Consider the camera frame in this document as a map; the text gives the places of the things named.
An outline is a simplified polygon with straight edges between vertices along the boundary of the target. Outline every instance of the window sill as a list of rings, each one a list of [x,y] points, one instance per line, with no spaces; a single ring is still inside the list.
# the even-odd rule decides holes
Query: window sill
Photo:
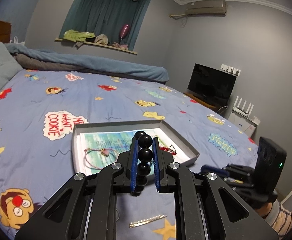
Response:
[[[56,38],[55,41],[63,41],[63,39]],[[122,51],[122,52],[126,52],[126,53],[137,55],[137,52],[135,52],[135,51],[130,51],[130,50],[126,50],[126,49],[120,49],[120,48],[116,48],[116,47],[113,47],[113,46],[108,46],[108,45],[103,45],[103,44],[98,44],[98,43],[93,43],[93,42],[88,42],[88,41],[85,41],[84,44],[93,45],[93,46],[99,46],[99,47],[108,48],[108,49],[115,49],[115,50],[118,50],[118,51]]]

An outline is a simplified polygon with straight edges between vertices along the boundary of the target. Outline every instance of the striped fabric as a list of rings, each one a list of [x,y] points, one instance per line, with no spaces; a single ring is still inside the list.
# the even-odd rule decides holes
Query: striped fabric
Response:
[[[292,211],[283,208],[276,200],[265,221],[278,233],[279,239],[282,239],[292,228]]]

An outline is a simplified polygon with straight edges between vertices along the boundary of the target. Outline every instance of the air conditioner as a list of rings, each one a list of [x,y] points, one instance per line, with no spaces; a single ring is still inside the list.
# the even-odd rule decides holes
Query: air conditioner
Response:
[[[227,3],[225,0],[207,0],[190,2],[186,5],[185,15],[215,14],[225,15]]]

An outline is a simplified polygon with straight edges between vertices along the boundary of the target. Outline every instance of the gold hair clip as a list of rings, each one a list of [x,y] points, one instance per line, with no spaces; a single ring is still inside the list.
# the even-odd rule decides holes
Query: gold hair clip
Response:
[[[160,219],[165,218],[165,217],[167,217],[167,216],[166,215],[159,215],[159,216],[155,216],[155,217],[152,217],[152,218],[148,218],[148,219],[136,221],[136,222],[133,222],[133,223],[129,223],[129,228],[139,227],[139,226],[148,224],[150,222],[153,222],[153,221],[156,221],[156,220],[160,220]]]

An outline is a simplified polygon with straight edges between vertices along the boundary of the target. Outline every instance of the window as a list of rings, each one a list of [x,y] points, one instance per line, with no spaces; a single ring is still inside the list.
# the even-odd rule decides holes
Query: window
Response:
[[[129,32],[120,44],[133,51],[141,23],[150,0],[74,0],[61,29],[62,39],[68,30],[105,34],[108,44],[119,43],[119,32],[129,25]]]

